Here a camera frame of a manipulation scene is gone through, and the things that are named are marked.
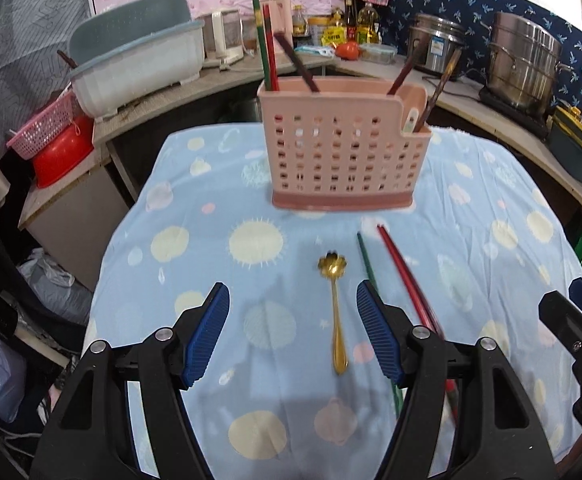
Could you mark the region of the green chopstick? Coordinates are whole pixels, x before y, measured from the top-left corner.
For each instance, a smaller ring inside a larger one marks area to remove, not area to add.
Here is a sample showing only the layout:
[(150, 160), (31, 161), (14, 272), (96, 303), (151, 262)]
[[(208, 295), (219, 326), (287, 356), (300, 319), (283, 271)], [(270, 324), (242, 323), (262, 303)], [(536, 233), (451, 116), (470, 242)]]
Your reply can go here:
[[(364, 263), (367, 278), (374, 288), (378, 288), (377, 282), (376, 282), (376, 277), (375, 277), (375, 272), (373, 272), (373, 269), (372, 269), (372, 265), (371, 265), (371, 262), (369, 259), (369, 255), (367, 252), (367, 248), (366, 248), (363, 234), (361, 234), (361, 232), (357, 232), (356, 238), (357, 238), (357, 244), (358, 244), (359, 251), (361, 252), (361, 258), (363, 258), (363, 263)], [(394, 408), (395, 408), (395, 415), (396, 415), (396, 417), (399, 417), (399, 415), (401, 414), (403, 405), (404, 405), (403, 393), (402, 393), (402, 390), (399, 389), (394, 384), (394, 382), (391, 382), (391, 390), (392, 390), (392, 396), (393, 396), (393, 402), (394, 402)]]
[(259, 55), (261, 56), (263, 74), (264, 74), (264, 84), (267, 91), (271, 90), (271, 80), (270, 80), (270, 70), (268, 63), (268, 51), (265, 39), (265, 29), (263, 14), (261, 9), (261, 4), (259, 0), (252, 0), (255, 27), (257, 32), (257, 41), (259, 42)]

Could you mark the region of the red chopstick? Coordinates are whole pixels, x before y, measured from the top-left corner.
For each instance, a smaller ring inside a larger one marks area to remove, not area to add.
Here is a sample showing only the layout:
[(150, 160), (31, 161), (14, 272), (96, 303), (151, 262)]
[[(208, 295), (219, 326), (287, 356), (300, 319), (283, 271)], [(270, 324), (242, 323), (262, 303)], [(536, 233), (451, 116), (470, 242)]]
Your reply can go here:
[[(431, 332), (436, 333), (437, 336), (440, 336), (440, 338), (444, 340), (445, 336), (442, 327), (440, 327), (440, 323), (437, 322), (434, 312), (432, 311), (427, 298), (425, 298), (425, 294), (422, 292), (417, 280), (408, 268), (405, 258), (398, 250), (389, 232), (385, 229), (385, 226), (377, 224), (377, 230), (379, 231), (381, 240), (383, 240), (383, 243), (389, 251), (396, 266), (398, 275), (401, 277), (403, 284), (405, 285), (405, 289), (407, 290), (411, 303), (416, 310), (420, 324), (425, 326), (428, 330), (431, 330)], [(459, 413), (459, 391), (456, 383), (452, 379), (447, 379), (445, 390), (451, 414), (454, 416), (454, 419), (457, 419)]]
[(279, 90), (279, 82), (277, 75), (277, 65), (275, 57), (275, 45), (274, 45), (274, 34), (273, 28), (271, 27), (270, 21), (270, 10), (268, 4), (263, 5), (263, 19), (264, 19), (264, 30), (265, 30), (265, 40), (267, 47), (267, 60), (269, 68), (269, 80), (270, 80), (270, 91)]

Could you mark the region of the gold flower spoon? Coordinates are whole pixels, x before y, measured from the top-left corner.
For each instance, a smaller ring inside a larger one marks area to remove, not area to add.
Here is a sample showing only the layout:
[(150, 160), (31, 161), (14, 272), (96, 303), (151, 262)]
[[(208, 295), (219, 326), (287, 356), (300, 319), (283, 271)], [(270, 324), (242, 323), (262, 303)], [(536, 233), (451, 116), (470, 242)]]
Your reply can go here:
[(330, 284), (332, 302), (332, 366), (335, 374), (342, 375), (349, 367), (349, 359), (342, 330), (338, 280), (344, 275), (346, 259), (337, 252), (327, 252), (318, 261), (320, 275)]

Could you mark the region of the yellow teal stacked bowls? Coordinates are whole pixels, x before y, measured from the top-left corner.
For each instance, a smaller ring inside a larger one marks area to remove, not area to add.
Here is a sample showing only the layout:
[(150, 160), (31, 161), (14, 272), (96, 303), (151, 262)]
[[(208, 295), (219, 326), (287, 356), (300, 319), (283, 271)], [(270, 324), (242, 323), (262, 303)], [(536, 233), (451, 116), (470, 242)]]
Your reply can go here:
[(582, 113), (577, 107), (561, 103), (554, 109), (547, 145), (568, 174), (582, 183)]

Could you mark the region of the blue patterned tablecloth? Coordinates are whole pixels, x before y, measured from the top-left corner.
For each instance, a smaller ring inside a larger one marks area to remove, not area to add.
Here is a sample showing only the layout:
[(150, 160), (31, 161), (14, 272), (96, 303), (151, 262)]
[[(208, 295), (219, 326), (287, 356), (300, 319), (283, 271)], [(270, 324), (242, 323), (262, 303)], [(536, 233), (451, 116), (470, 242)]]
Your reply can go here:
[[(497, 341), (532, 401), (555, 458), (580, 435), (572, 359), (539, 321), (546, 292), (582, 275), (544, 195), (502, 146), (438, 128), (405, 209), (275, 208), (259, 125), (184, 130), (163, 144), (138, 202), (102, 258), (87, 340), (136, 344), (215, 283), (230, 312), (205, 374), (184, 395), (218, 479), (370, 479), (395, 426), (391, 386), (356, 308), (367, 278), (411, 309), (385, 248), (385, 226), (453, 341)], [(318, 261), (346, 259), (338, 280), (349, 367), (332, 366), (332, 302)]]

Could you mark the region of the stainless steamer pot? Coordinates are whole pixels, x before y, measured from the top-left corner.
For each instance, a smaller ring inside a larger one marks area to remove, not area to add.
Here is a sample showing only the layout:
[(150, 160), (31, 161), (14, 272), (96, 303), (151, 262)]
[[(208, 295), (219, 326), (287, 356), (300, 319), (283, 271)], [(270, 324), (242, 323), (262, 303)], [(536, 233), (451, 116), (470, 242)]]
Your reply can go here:
[(486, 88), (530, 116), (545, 114), (556, 77), (571, 64), (561, 62), (561, 44), (548, 30), (522, 16), (496, 12), (490, 32)]

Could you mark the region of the brown chopstick right holder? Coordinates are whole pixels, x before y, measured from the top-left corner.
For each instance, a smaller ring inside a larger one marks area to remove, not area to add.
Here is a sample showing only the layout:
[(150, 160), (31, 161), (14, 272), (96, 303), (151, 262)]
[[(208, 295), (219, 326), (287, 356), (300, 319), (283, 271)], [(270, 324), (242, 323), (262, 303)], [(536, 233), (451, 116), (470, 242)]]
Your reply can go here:
[(428, 99), (428, 103), (427, 103), (427, 106), (425, 107), (425, 110), (418, 117), (418, 120), (415, 123), (415, 128), (413, 128), (414, 132), (420, 132), (423, 129), (423, 127), (425, 126), (425, 123), (427, 122), (430, 114), (432, 113), (432, 110), (435, 107), (438, 98), (443, 93), (443, 90), (444, 90), (446, 84), (448, 83), (449, 79), (451, 78), (451, 76), (454, 75), (456, 67), (460, 61), (461, 55), (462, 55), (461, 49), (456, 49), (454, 51), (454, 53), (451, 55), (451, 58), (449, 59), (447, 65), (446, 65), (444, 73), (443, 73), (442, 77), (440, 77), (440, 81), (438, 82), (437, 86), (435, 87), (435, 90), (434, 90), (432, 96), (430, 96)]

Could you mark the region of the brown chopstick holder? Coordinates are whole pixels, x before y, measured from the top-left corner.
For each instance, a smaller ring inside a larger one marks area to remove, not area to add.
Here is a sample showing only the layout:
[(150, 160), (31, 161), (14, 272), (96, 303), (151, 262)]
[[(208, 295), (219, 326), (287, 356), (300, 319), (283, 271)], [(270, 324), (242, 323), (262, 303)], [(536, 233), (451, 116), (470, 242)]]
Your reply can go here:
[(413, 70), (413, 67), (415, 67), (419, 63), (419, 58), (421, 58), (421, 56), (425, 54), (425, 51), (428, 50), (429, 42), (430, 42), (429, 34), (425, 34), (425, 38), (420, 39), (418, 41), (417, 46), (413, 48), (410, 55), (408, 55), (408, 58), (406, 58), (406, 62), (402, 70), (399, 72), (399, 74), (393, 81), (391, 88), (389, 89), (389, 91), (387, 91), (388, 96), (395, 96), (399, 88), (402, 87), (406, 78)]
[(415, 123), (415, 128), (413, 128), (414, 132), (420, 132), (423, 129), (423, 127), (425, 126), (425, 123), (427, 122), (430, 114), (432, 113), (432, 110), (435, 107), (438, 98), (443, 93), (443, 90), (444, 90), (446, 84), (448, 83), (449, 79), (451, 78), (451, 76), (454, 75), (456, 67), (460, 61), (461, 55), (462, 55), (461, 49), (456, 49), (454, 51), (454, 53), (451, 55), (451, 58), (449, 59), (447, 65), (446, 65), (444, 73), (443, 73), (442, 77), (440, 77), (440, 81), (438, 82), (437, 86), (435, 87), (435, 90), (434, 90), (432, 96), (430, 96), (428, 99), (428, 103), (427, 103), (427, 106), (425, 107), (425, 110), (418, 117), (418, 120)]

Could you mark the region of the red plastic basin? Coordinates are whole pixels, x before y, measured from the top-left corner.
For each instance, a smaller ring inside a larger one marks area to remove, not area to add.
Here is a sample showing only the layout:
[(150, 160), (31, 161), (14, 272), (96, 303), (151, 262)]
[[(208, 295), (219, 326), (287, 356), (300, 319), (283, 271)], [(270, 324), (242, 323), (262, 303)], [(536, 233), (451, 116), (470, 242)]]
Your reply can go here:
[(93, 128), (93, 119), (82, 115), (33, 157), (38, 188), (49, 188), (93, 151)]

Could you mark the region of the pink plastic basket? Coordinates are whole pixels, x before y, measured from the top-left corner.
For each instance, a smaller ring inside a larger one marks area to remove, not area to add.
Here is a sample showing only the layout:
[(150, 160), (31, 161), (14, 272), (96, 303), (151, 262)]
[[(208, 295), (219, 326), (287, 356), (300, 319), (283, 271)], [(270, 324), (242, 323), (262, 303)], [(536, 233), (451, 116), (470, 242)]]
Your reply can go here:
[(6, 143), (6, 148), (15, 151), (24, 160), (31, 159), (72, 125), (81, 113), (78, 100), (72, 88), (68, 87), (55, 101), (26, 122)]

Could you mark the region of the brown chopstick middle holder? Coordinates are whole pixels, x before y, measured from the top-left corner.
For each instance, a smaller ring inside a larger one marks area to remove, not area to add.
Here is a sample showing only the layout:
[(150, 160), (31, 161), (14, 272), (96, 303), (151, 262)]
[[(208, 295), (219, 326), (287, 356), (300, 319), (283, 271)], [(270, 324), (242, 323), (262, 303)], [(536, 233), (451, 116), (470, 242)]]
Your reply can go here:
[(393, 81), (391, 88), (389, 89), (389, 91), (387, 91), (388, 96), (395, 96), (399, 88), (402, 87), (406, 78), (413, 70), (413, 67), (415, 67), (419, 63), (419, 58), (421, 58), (421, 56), (425, 54), (425, 51), (428, 50), (429, 42), (430, 42), (429, 34), (425, 34), (425, 38), (420, 39), (418, 41), (417, 46), (413, 48), (410, 55), (408, 55), (408, 58), (406, 58), (406, 62), (402, 70), (399, 72), (399, 74)]

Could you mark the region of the silver rice cooker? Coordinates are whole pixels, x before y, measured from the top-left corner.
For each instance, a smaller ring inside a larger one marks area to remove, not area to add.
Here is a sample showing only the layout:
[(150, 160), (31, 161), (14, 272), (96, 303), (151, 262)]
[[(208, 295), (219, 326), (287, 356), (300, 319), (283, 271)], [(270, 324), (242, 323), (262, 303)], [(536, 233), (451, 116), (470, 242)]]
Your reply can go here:
[(456, 50), (466, 45), (466, 29), (454, 21), (417, 13), (409, 27), (407, 55), (419, 51), (415, 67), (420, 72), (440, 76)]

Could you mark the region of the pink perforated utensil holder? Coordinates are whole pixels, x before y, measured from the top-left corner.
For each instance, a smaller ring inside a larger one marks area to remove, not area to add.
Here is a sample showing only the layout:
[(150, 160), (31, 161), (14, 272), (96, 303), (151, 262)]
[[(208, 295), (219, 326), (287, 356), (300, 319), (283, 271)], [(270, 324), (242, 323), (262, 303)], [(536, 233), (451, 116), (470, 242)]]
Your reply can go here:
[(257, 90), (265, 131), (271, 202), (281, 209), (364, 211), (407, 208), (432, 133), (417, 121), (428, 104), (422, 84), (318, 77), (312, 91), (283, 77)]

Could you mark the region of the navy floral cloth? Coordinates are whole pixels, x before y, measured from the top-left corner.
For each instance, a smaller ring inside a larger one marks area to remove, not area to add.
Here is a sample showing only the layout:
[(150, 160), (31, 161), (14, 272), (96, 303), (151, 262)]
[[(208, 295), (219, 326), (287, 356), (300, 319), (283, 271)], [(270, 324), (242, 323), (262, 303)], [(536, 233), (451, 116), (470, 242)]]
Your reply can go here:
[(540, 25), (562, 49), (560, 61), (571, 68), (559, 74), (551, 102), (564, 101), (582, 113), (582, 31), (528, 0), (390, 0), (379, 10), (382, 42), (407, 52), (409, 27), (418, 13), (446, 18), (466, 29), (460, 74), (484, 84), (489, 64), (489, 32), (495, 14), (508, 12)]

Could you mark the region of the clear food container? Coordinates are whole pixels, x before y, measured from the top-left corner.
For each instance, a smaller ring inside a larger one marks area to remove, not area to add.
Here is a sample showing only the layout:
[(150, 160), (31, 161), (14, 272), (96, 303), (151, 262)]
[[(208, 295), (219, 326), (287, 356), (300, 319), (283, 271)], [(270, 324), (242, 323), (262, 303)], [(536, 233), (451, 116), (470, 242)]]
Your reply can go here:
[(360, 44), (359, 58), (361, 61), (390, 65), (397, 54), (397, 49), (385, 44)]

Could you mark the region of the red tomato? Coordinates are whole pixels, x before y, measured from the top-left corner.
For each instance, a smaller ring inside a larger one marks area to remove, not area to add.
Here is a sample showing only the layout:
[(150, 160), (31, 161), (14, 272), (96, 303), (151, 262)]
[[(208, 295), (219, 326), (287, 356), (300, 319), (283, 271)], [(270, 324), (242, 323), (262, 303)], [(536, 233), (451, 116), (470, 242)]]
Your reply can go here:
[(347, 41), (335, 47), (335, 55), (344, 61), (357, 61), (361, 55), (361, 49), (359, 49), (357, 42)]

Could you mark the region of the cooking oil bottle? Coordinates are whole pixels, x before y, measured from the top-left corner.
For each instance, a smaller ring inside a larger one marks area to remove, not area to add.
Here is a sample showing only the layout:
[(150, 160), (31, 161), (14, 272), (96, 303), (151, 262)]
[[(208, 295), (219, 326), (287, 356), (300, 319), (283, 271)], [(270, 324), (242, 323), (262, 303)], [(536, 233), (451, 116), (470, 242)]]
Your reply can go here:
[(379, 44), (379, 13), (370, 2), (366, 2), (357, 15), (356, 41), (358, 44)]

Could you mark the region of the brown chopstick in holder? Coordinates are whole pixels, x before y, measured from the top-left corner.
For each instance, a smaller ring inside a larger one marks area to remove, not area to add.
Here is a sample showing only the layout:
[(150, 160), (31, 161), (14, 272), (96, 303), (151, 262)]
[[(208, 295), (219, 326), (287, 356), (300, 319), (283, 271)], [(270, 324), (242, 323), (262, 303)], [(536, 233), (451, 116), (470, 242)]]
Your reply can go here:
[(275, 32), (274, 37), (277, 40), (279, 46), (282, 47), (282, 50), (285, 51), (285, 55), (290, 59), (291, 63), (297, 72), (301, 75), (308, 88), (310, 88), (312, 92), (318, 93), (319, 88), (315, 83), (313, 75), (297, 55), (297, 52), (294, 51), (292, 44), (290, 44), (288, 39), (285, 38), (285, 35), (282, 32)]

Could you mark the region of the grey striped sheet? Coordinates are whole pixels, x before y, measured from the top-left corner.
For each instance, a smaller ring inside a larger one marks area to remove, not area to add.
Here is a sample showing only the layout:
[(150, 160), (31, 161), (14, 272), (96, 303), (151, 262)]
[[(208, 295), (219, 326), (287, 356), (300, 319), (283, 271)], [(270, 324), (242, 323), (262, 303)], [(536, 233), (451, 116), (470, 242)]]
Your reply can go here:
[(57, 51), (89, 10), (87, 0), (0, 0), (0, 159), (11, 131), (66, 86)]

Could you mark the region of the white teal dish rack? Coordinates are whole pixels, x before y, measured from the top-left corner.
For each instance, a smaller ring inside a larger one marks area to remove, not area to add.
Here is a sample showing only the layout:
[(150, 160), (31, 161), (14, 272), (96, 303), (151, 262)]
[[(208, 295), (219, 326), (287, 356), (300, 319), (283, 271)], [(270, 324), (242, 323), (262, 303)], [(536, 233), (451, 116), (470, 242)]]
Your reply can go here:
[(136, 0), (79, 24), (68, 48), (78, 104), (102, 120), (157, 90), (198, 79), (203, 21), (191, 17), (187, 0)]

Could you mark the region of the red chopstick in holder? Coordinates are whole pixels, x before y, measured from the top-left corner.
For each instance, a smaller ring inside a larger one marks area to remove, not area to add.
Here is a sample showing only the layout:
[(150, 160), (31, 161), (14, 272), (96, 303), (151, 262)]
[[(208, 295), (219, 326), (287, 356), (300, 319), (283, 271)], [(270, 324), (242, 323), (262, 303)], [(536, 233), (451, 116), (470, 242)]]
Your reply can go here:
[(270, 21), (270, 10), (268, 4), (263, 5), (263, 19), (264, 19), (264, 30), (265, 30), (265, 40), (267, 47), (267, 60), (269, 68), (269, 80), (270, 80), (270, 91), (279, 90), (279, 82), (277, 75), (277, 65), (275, 57), (275, 45), (274, 45), (274, 34), (273, 28), (271, 27)]

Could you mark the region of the white glass kettle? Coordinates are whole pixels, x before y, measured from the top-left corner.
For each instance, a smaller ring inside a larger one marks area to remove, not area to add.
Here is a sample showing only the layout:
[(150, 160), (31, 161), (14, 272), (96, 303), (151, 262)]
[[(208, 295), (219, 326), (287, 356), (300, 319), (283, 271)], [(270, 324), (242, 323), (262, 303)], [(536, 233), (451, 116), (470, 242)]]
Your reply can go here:
[(238, 9), (218, 9), (201, 16), (204, 68), (233, 65), (243, 59), (242, 21)]

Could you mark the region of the pink electric kettle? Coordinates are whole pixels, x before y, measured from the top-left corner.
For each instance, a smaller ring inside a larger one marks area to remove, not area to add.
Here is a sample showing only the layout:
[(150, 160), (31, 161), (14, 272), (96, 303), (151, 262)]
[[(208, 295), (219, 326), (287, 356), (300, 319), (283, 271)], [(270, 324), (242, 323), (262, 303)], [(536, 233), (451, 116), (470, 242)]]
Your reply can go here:
[(261, 0), (261, 7), (267, 6), (273, 32), (282, 32), (289, 44), (293, 44), (293, 24), (291, 0)]

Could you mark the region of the green chopstick in holder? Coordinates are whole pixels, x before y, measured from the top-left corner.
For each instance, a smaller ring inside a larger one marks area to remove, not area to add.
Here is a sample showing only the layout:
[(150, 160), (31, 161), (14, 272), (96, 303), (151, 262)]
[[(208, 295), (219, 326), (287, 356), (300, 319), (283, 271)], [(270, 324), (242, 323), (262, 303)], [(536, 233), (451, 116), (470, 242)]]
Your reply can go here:
[(264, 74), (264, 84), (267, 91), (271, 90), (271, 80), (270, 80), (270, 70), (268, 63), (268, 51), (265, 39), (265, 29), (263, 14), (261, 9), (261, 4), (259, 0), (252, 0), (255, 27), (257, 32), (257, 41), (259, 42), (259, 55), (261, 56), (263, 74)]

